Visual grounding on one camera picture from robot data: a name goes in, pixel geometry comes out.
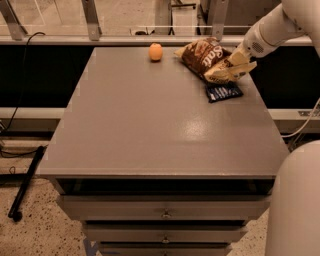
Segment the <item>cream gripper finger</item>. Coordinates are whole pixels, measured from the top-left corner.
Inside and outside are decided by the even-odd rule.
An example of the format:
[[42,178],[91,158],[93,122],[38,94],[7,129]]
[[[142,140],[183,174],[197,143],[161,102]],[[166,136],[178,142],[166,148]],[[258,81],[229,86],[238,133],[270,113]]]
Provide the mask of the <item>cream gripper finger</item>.
[[213,72],[213,78],[224,82],[235,82],[257,66],[257,62],[249,62],[232,67],[224,67]]

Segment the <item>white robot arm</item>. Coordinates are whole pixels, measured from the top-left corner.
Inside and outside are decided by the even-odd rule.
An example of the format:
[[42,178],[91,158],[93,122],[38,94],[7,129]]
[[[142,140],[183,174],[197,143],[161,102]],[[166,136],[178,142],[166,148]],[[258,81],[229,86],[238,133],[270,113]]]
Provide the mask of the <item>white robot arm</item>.
[[[281,0],[246,33],[228,58],[230,67],[213,72],[236,80],[283,42],[308,35],[320,55],[320,0]],[[298,147],[282,163],[272,192],[265,256],[320,256],[320,143]]]

